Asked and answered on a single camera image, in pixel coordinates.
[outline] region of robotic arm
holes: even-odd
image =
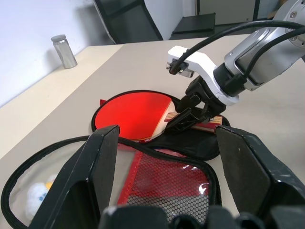
[[[305,24],[305,1],[289,0],[277,12],[274,20],[290,21]],[[227,105],[239,101],[239,93],[248,89],[254,91],[263,84],[281,75],[298,59],[305,56],[305,34],[285,40],[266,51],[256,62],[251,73],[244,73],[255,54],[272,40],[292,31],[287,28],[262,28],[237,45],[225,58],[224,63],[216,66],[205,54],[195,52],[180,65],[178,74],[192,77],[194,72],[199,76],[186,90],[178,112],[193,109],[201,101],[205,103],[200,114],[189,111],[189,116],[180,122],[176,131],[182,131],[195,122],[203,122],[223,112]],[[168,65],[178,60],[186,48],[175,46],[168,51]]]

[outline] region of silver canister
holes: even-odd
[[[64,68],[73,68],[77,65],[75,57],[71,51],[66,35],[58,35],[51,38],[59,58]]]

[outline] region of red rubber paddle face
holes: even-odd
[[[96,128],[120,126],[120,137],[142,140],[152,137],[171,98],[153,92],[123,94],[103,105],[95,118]]]

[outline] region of beige tabletop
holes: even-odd
[[[228,36],[201,51],[220,65],[224,56],[245,37],[246,35]],[[181,98],[191,79],[173,76],[166,71],[167,51],[175,45],[190,48],[200,40],[202,39],[146,42],[120,47],[0,160],[0,189],[17,166],[40,149],[63,139],[90,134],[91,117],[98,108],[100,99],[135,89],[156,90]],[[284,74],[258,90],[243,92],[240,103],[227,107],[223,113],[233,127],[257,134],[302,182],[305,182],[304,68],[304,63],[298,61]],[[16,126],[6,137],[14,138],[18,131]],[[58,150],[23,175],[10,197],[11,208],[22,222],[29,224],[23,210],[29,185],[43,182],[49,175],[57,173],[79,146],[80,144],[74,144]],[[118,152],[111,205],[117,200],[132,157],[133,152]],[[220,181],[223,206],[237,214],[224,178],[221,158],[217,157],[208,163]],[[0,228],[9,228],[2,215]]]

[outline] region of mesh pocket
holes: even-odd
[[[204,222],[209,206],[208,187],[202,170],[138,151],[118,204],[161,207],[168,221],[187,214]]]

